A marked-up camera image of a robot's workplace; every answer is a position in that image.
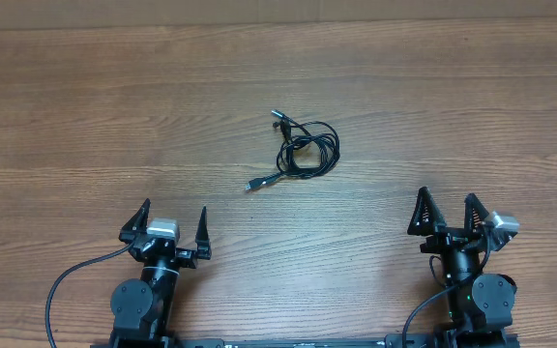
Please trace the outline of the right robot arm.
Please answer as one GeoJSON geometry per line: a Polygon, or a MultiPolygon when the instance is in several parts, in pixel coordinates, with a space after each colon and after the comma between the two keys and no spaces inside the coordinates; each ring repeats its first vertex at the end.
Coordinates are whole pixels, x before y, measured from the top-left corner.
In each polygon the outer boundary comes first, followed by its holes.
{"type": "Polygon", "coordinates": [[[434,279],[441,290],[420,303],[406,319],[402,347],[517,347],[515,334],[506,334],[513,323],[517,292],[514,280],[484,271],[493,252],[501,250],[519,232],[520,223],[509,215],[488,211],[476,194],[464,199],[464,225],[450,227],[427,187],[418,191],[407,233],[422,236],[420,251],[441,263],[443,275],[434,279]],[[416,315],[445,298],[450,321],[432,333],[408,336],[416,315]]]}

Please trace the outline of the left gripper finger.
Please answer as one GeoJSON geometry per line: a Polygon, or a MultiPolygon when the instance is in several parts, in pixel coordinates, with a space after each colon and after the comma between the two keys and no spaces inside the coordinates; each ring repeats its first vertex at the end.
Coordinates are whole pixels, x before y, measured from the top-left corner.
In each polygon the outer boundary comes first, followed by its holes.
{"type": "Polygon", "coordinates": [[[198,259],[211,258],[211,243],[207,228],[207,207],[202,208],[201,216],[198,222],[195,234],[195,242],[197,245],[196,255],[198,259]]]}
{"type": "Polygon", "coordinates": [[[147,228],[150,206],[151,201],[149,198],[146,198],[138,211],[123,225],[120,234],[136,235],[138,233],[144,233],[147,228]]]}

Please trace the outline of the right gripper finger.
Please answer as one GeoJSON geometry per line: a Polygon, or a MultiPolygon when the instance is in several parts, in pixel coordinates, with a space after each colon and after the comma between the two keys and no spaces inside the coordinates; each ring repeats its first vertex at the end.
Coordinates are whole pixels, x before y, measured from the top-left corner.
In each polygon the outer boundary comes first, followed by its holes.
{"type": "Polygon", "coordinates": [[[489,216],[489,211],[475,193],[469,193],[465,197],[464,203],[464,228],[467,232],[478,232],[483,228],[485,219],[489,216]]]}
{"type": "Polygon", "coordinates": [[[431,236],[440,233],[447,223],[435,204],[428,187],[418,191],[416,206],[408,225],[407,234],[415,236],[431,236]]]}

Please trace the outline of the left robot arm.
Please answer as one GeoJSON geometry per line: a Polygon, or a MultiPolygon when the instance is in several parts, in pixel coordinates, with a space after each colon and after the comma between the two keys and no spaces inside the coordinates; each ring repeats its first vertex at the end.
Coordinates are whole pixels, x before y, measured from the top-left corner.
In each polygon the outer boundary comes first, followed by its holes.
{"type": "Polygon", "coordinates": [[[182,269],[195,269],[200,260],[212,257],[203,208],[195,234],[195,249],[178,246],[178,222],[149,219],[151,202],[145,200],[123,225],[119,240],[142,264],[141,276],[120,283],[113,291],[110,308],[113,329],[107,343],[118,347],[175,347],[177,339],[168,329],[175,289],[182,269]]]}

